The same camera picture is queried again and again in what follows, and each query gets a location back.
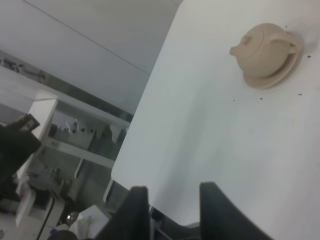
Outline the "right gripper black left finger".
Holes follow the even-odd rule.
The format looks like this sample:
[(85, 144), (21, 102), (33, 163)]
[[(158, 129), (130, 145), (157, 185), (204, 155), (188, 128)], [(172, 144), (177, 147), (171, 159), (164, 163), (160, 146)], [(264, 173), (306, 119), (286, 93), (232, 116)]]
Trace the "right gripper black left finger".
[(148, 189), (145, 186), (134, 186), (95, 239), (149, 240), (150, 237)]

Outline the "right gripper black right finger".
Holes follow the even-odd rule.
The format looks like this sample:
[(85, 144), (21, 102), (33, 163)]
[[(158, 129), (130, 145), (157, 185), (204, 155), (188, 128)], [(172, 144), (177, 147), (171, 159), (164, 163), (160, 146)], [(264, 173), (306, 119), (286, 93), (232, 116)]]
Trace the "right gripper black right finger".
[(202, 240), (270, 240), (214, 182), (199, 187), (200, 238)]

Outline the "black robot arm in background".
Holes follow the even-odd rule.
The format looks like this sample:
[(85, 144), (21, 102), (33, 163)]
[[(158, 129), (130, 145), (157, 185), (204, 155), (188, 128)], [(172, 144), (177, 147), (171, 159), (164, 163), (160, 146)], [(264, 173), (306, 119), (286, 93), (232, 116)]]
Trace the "black robot arm in background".
[[(38, 151), (41, 141), (32, 131), (39, 122), (27, 114), (16, 122), (0, 127), (0, 193), (7, 182), (27, 159)], [(200, 223), (202, 240), (268, 240), (270, 237), (252, 223), (227, 198), (214, 182), (199, 186)], [(111, 220), (97, 234), (97, 240), (149, 240), (151, 217), (148, 190), (132, 187), (125, 201)]]

